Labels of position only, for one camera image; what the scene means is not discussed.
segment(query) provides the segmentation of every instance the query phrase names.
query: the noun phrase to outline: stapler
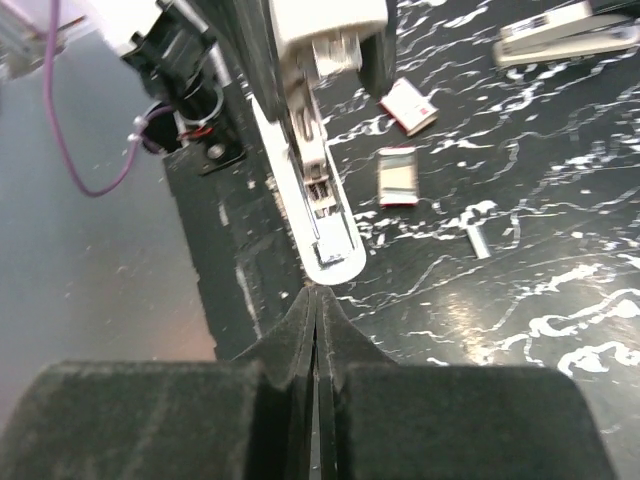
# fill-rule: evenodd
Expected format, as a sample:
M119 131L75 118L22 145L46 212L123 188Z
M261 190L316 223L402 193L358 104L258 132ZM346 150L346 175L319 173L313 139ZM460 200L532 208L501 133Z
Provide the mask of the stapler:
M585 0L500 29L499 69L626 50L640 40L639 1Z

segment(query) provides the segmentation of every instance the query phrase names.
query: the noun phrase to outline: wire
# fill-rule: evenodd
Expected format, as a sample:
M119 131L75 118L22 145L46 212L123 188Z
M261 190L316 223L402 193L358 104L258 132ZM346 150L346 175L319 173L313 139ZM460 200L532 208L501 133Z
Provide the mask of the wire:
M133 166L133 161L136 157L136 153L138 148L140 147L140 142L142 140L142 136L144 134L144 130L149 124L151 120L154 118L163 115L165 113L173 111L171 107L162 107L146 116L136 117L133 124L135 125L134 133L129 136L129 140L131 145L129 146L129 151L127 154L127 159L125 161L124 167L116 177L116 179L111 182L106 187L100 190L90 190L80 178L78 174L78 170L71 159L71 154L69 153L69 149L67 147L67 143L64 140L64 135L62 134L62 129L60 128L60 123L58 122L58 116L56 115L55 106L53 104L53 63L56 54L56 47L58 44L58 27L60 23L60 0L51 0L50 3L50 19L49 19L49 32L47 33L47 48L44 55L44 85L43 85L43 96L44 96L44 105L47 113L47 117L49 119L49 123L51 125L51 129L53 131L53 136L55 138L58 147L60 147L60 153L62 154L62 160L64 162L65 167L67 168L69 175L71 176L71 180L78 187L78 190L83 195L91 198L101 197L106 195L115 189L122 180L127 176L131 167Z

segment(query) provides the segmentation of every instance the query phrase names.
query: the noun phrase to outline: gray floor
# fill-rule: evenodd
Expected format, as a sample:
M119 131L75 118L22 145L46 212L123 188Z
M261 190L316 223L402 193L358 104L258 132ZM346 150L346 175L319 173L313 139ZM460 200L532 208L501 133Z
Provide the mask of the gray floor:
M117 190L83 197L41 92L41 71L0 86L0 425L51 362L214 356L160 159L143 153ZM106 185L150 104L137 76L90 35L59 57L55 96L82 176Z

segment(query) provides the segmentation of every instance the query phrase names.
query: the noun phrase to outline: floor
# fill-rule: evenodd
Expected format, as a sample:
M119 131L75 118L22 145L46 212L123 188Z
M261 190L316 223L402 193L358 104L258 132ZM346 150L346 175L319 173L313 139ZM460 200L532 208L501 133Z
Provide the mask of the floor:
M560 369L584 391L620 477L635 478L640 57L633 49L499 76L490 58L497 27L551 2L399 3L399 75L440 114L409 141L354 79L319 92L369 250L365 271L336 294L401 362ZM83 174L105 182L148 100L95 38L65 61L60 114L76 158L86 159ZM143 157L117 194L80 197L52 153L39 82L36 72L0 90L0 145L33 159L0 162L0 218L10 226L0 230L0 423L57 359L213 358L160 163ZM419 147L422 199L383 211L373 152L405 144ZM466 238L473 223L489 259L477 260ZM255 340L247 331L234 349Z

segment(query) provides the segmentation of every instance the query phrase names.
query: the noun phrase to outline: marble surface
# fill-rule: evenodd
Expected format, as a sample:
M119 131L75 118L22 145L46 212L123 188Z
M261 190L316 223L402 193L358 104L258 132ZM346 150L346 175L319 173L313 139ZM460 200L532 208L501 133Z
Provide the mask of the marble surface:
M553 6L401 1L399 75L440 109L413 139L355 80L323 86L369 250L365 271L336 294L401 362L530 363L574 378L631 479L640 470L640 56L498 75L497 29ZM373 154L400 145L419 148L421 200L383 211ZM472 224L490 245L486 260L465 233Z

